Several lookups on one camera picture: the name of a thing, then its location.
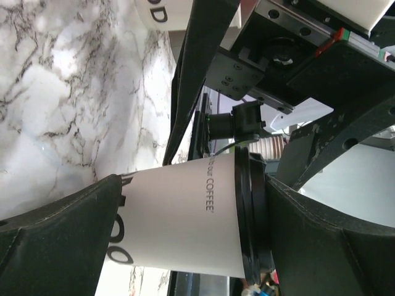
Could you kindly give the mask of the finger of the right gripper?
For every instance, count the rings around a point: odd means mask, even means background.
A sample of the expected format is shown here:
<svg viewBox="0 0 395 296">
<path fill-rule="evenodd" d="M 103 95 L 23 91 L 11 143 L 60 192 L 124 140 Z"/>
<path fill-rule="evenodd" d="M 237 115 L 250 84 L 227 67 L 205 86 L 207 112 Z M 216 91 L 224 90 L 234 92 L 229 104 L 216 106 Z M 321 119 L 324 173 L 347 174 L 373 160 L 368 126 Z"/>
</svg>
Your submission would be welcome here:
<svg viewBox="0 0 395 296">
<path fill-rule="evenodd" d="M 172 163 L 181 144 L 206 75 L 239 5 L 237 0 L 193 1 L 172 80 L 170 135 L 163 166 Z"/>
</svg>

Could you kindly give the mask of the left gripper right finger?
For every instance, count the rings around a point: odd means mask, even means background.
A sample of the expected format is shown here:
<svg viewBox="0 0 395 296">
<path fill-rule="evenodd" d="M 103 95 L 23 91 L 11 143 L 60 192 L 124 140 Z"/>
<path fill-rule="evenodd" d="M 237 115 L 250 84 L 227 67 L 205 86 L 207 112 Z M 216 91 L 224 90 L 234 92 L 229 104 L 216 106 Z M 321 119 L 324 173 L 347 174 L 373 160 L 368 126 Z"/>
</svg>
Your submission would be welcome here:
<svg viewBox="0 0 395 296">
<path fill-rule="evenodd" d="M 394 228 L 266 182 L 282 295 L 394 295 Z"/>
</svg>

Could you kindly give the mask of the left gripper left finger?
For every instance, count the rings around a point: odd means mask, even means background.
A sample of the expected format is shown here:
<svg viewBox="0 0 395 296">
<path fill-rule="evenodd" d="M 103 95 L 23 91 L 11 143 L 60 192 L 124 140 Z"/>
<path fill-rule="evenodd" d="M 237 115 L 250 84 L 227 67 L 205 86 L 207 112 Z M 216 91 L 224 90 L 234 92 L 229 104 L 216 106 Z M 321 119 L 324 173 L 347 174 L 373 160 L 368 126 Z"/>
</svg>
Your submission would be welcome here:
<svg viewBox="0 0 395 296">
<path fill-rule="evenodd" d="M 1 295 L 94 295 L 122 193 L 110 175 L 1 221 Z"/>
</svg>

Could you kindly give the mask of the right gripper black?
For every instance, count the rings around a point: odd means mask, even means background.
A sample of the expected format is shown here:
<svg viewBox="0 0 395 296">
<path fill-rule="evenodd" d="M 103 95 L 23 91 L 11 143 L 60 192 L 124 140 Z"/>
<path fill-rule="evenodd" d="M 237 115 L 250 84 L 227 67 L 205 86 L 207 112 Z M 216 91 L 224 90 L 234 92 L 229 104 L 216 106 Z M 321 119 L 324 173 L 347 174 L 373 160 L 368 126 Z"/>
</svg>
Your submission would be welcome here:
<svg viewBox="0 0 395 296">
<path fill-rule="evenodd" d="M 298 191 L 394 124 L 393 45 L 394 3 L 368 31 L 319 1 L 257 1 L 233 44 L 217 51 L 205 84 L 286 113 L 308 98 L 334 109 L 358 104 L 292 133 L 268 190 Z"/>
</svg>

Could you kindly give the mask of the white paper cup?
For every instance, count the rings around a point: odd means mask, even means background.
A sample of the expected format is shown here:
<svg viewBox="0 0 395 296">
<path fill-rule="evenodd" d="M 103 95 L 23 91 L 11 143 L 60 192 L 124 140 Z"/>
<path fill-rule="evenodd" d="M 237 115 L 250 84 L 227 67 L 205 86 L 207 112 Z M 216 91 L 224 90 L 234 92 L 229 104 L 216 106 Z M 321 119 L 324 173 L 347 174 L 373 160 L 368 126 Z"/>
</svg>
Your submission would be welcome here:
<svg viewBox="0 0 395 296">
<path fill-rule="evenodd" d="M 192 0 L 136 0 L 140 19 L 150 30 L 186 30 Z"/>
<path fill-rule="evenodd" d="M 234 155 L 123 175 L 122 195 L 107 249 L 111 261 L 244 276 Z"/>
</svg>

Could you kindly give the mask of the black coffee cup lid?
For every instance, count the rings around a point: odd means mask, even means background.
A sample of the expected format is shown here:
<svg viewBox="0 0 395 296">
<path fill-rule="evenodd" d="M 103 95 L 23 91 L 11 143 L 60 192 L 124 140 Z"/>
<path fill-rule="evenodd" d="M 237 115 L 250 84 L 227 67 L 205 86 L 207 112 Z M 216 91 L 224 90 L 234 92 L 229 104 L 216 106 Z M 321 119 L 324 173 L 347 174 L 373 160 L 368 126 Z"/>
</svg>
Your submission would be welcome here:
<svg viewBox="0 0 395 296">
<path fill-rule="evenodd" d="M 260 284 L 261 273 L 274 267 L 266 196 L 266 163 L 247 147 L 235 149 L 235 199 L 239 238 L 248 284 Z"/>
</svg>

